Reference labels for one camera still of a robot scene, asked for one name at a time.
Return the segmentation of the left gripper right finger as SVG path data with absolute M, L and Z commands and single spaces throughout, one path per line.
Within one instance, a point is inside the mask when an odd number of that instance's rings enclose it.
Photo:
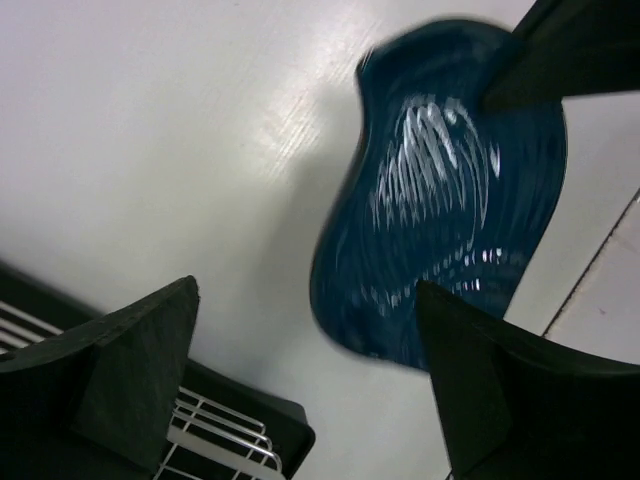
M 455 479 L 636 479 L 639 367 L 536 336 L 435 283 L 416 316 Z

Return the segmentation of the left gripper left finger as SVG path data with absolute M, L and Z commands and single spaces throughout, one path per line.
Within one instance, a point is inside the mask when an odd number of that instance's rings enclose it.
M 194 277 L 1 357 L 4 479 L 150 479 L 197 312 Z

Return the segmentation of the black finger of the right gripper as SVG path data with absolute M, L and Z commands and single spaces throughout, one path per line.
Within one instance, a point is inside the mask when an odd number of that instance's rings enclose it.
M 488 112 L 639 89 L 635 0 L 536 1 L 513 34 L 520 44 L 482 96 Z

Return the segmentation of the dark blue leaf dish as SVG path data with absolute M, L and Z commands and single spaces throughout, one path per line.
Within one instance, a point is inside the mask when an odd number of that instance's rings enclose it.
M 560 103 L 479 109 L 519 44 L 496 25 L 444 19 L 360 59 L 363 128 L 309 281 L 312 314 L 341 347 L 426 370 L 415 314 L 422 280 L 505 315 L 567 166 Z

